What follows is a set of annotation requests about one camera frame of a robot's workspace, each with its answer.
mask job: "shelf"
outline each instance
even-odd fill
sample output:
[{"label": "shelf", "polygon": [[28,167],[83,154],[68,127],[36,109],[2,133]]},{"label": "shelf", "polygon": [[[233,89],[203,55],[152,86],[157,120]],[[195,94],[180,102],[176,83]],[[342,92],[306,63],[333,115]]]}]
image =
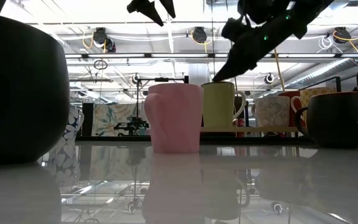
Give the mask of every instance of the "shelf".
[{"label": "shelf", "polygon": [[229,128],[201,128],[202,133],[266,133],[266,132],[280,132],[280,133],[295,133],[298,132],[296,127],[229,127]]}]

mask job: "mug handle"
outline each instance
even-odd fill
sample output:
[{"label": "mug handle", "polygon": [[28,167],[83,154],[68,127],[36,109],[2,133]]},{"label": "mug handle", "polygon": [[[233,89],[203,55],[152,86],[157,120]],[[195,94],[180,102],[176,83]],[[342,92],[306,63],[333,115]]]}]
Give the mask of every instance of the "mug handle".
[{"label": "mug handle", "polygon": [[242,102],[241,102],[241,107],[239,109],[239,111],[233,116],[233,119],[236,119],[240,116],[240,114],[244,111],[244,108],[246,107],[246,103],[247,103],[247,97],[246,97],[246,94],[241,92],[241,91],[235,91],[234,92],[234,96],[236,94],[240,94],[241,95],[241,98],[242,98]]},{"label": "mug handle", "polygon": [[293,98],[291,98],[291,108],[294,112],[297,111],[296,107],[295,107],[295,100],[298,99],[299,101],[301,100],[301,98],[299,96],[294,96]]},{"label": "mug handle", "polygon": [[78,127],[77,127],[77,131],[80,130],[81,126],[82,126],[82,123],[84,123],[84,114],[82,112],[79,113],[79,123],[78,123]]},{"label": "mug handle", "polygon": [[301,116],[302,113],[304,111],[306,111],[308,109],[308,107],[304,107],[304,108],[300,108],[296,113],[295,113],[295,126],[296,128],[298,128],[298,130],[305,136],[308,135],[308,131],[302,126],[301,123]]},{"label": "mug handle", "polygon": [[254,117],[256,117],[256,105],[255,105],[255,104],[253,104],[253,105],[251,106],[251,113],[252,113],[252,115],[253,115]]}]

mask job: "black bowl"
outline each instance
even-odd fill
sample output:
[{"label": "black bowl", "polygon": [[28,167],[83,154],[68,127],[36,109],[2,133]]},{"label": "black bowl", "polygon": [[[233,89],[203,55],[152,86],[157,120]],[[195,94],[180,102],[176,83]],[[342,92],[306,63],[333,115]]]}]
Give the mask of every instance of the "black bowl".
[{"label": "black bowl", "polygon": [[[307,132],[300,116],[307,110]],[[358,92],[328,93],[310,98],[307,108],[296,112],[298,129],[315,143],[330,148],[358,147]]]},{"label": "black bowl", "polygon": [[0,16],[0,164],[33,162],[53,147],[65,130],[69,96],[62,46]]}]

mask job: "floral fabric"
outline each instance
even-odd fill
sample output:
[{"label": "floral fabric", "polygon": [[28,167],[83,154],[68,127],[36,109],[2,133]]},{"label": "floral fabric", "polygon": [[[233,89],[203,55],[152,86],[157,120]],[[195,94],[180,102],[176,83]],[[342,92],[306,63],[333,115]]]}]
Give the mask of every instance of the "floral fabric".
[{"label": "floral fabric", "polygon": [[[131,118],[136,117],[136,104],[95,104],[93,108],[93,127],[92,136],[122,136],[129,132],[114,127],[118,123],[131,122]],[[139,103],[139,117],[147,121],[144,112],[144,103]],[[138,135],[146,135],[146,129],[138,130]]]}]

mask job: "pink mug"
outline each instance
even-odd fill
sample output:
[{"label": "pink mug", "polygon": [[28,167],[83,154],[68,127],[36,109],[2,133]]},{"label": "pink mug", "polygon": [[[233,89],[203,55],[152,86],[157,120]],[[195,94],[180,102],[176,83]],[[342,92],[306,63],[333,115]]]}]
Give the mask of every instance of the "pink mug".
[{"label": "pink mug", "polygon": [[144,103],[154,152],[189,153],[200,150],[203,89],[183,83],[149,88]]}]

